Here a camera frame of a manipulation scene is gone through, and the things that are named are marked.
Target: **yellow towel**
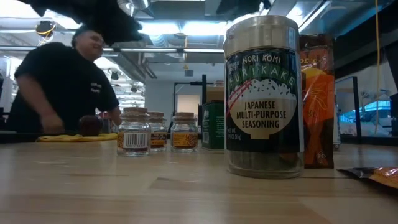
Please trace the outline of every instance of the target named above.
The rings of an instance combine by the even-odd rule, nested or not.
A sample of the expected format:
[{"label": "yellow towel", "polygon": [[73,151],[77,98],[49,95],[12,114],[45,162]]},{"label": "yellow towel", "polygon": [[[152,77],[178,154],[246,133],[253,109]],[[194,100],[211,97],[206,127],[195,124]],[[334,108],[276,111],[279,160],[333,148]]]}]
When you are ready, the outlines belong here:
[{"label": "yellow towel", "polygon": [[115,140],[118,134],[99,134],[99,136],[83,137],[79,134],[75,136],[60,135],[60,136],[42,136],[37,139],[38,142],[90,142],[90,141],[107,141]]}]

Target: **glass jar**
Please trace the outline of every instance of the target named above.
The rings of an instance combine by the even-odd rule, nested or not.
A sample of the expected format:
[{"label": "glass jar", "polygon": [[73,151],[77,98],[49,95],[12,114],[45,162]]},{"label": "glass jar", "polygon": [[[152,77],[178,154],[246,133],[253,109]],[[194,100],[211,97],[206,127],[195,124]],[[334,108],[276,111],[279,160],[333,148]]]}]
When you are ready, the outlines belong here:
[{"label": "glass jar", "polygon": [[148,112],[149,125],[152,128],[150,135],[150,150],[152,152],[166,151],[167,129],[166,119],[161,112]]},{"label": "glass jar", "polygon": [[122,123],[118,131],[119,156],[148,156],[150,151],[150,126],[147,108],[123,109]]},{"label": "glass jar", "polygon": [[176,113],[172,118],[172,152],[196,152],[198,149],[197,119],[193,113]]},{"label": "glass jar", "polygon": [[214,82],[214,87],[224,87],[224,80],[216,80]]}]

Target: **orange bag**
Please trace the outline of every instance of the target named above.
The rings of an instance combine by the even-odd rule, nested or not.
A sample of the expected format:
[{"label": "orange bag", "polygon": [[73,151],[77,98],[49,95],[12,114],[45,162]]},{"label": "orange bag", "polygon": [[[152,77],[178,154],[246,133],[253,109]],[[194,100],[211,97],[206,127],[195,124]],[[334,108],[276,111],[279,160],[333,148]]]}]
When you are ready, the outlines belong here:
[{"label": "orange bag", "polygon": [[331,39],[300,36],[306,168],[334,168],[335,74]]},{"label": "orange bag", "polygon": [[398,189],[398,167],[357,167],[352,169],[340,169],[349,172],[359,178],[369,178],[389,187]]}]

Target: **spice jar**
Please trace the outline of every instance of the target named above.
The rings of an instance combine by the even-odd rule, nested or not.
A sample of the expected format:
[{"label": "spice jar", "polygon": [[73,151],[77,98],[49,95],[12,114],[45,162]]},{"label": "spice jar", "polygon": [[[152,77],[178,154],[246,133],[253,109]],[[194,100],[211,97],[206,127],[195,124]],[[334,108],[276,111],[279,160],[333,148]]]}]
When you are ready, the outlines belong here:
[{"label": "spice jar", "polygon": [[123,109],[122,123],[118,132],[118,155],[148,156],[150,150],[150,126],[147,108]]},{"label": "spice jar", "polygon": [[167,129],[166,119],[161,112],[148,112],[149,125],[152,128],[150,135],[150,150],[152,152],[166,151]]},{"label": "spice jar", "polygon": [[172,152],[196,152],[198,128],[193,113],[176,113],[172,121]]},{"label": "spice jar", "polygon": [[297,24],[284,16],[256,16],[234,24],[226,36],[228,170],[257,178],[299,176],[304,125]]}]

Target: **package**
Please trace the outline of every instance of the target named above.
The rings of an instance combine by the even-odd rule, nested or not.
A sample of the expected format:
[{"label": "package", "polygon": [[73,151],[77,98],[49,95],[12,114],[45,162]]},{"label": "package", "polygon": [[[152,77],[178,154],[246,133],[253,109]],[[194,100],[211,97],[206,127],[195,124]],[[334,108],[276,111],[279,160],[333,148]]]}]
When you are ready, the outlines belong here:
[{"label": "package", "polygon": [[202,147],[224,151],[224,101],[203,105]]},{"label": "package", "polygon": [[368,178],[380,184],[398,189],[398,167],[359,167],[340,169],[359,178]]},{"label": "package", "polygon": [[206,103],[213,100],[224,101],[224,87],[208,86],[206,91]]},{"label": "package", "polygon": [[335,75],[326,35],[300,36],[305,168],[333,168]]}]

